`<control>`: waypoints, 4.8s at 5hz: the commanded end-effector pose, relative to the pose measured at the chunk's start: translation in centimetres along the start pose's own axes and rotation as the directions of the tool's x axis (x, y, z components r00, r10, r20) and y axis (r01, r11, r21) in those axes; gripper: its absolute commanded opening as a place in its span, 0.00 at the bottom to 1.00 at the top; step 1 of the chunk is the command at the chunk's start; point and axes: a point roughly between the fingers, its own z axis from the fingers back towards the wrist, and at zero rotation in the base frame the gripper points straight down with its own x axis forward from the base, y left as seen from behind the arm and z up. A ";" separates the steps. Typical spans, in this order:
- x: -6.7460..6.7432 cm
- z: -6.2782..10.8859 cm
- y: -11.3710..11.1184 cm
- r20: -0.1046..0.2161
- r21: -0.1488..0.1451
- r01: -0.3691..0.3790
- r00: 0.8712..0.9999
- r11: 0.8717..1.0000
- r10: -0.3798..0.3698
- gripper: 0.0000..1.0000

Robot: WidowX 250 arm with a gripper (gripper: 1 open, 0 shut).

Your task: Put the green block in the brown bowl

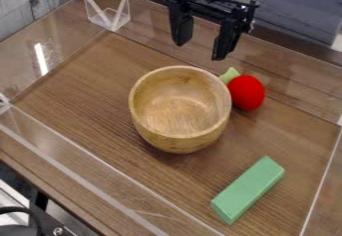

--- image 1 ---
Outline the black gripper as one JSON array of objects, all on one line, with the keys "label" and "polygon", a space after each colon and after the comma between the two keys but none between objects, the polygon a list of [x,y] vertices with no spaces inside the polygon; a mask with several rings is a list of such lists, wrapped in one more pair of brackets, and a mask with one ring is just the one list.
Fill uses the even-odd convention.
[{"label": "black gripper", "polygon": [[254,14],[260,6],[258,0],[166,0],[170,14],[171,37],[178,46],[192,38],[194,17],[200,14],[220,22],[214,41],[212,61],[223,60],[234,51],[242,32],[254,28]]}]

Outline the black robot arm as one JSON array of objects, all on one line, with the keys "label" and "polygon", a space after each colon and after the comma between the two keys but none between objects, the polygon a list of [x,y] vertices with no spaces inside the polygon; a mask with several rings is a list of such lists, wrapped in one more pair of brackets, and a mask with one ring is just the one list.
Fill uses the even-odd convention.
[{"label": "black robot arm", "polygon": [[166,0],[172,41],[183,46],[194,33],[194,16],[202,15],[220,23],[214,40],[214,61],[223,60],[234,51],[240,35],[254,29],[258,0]]}]

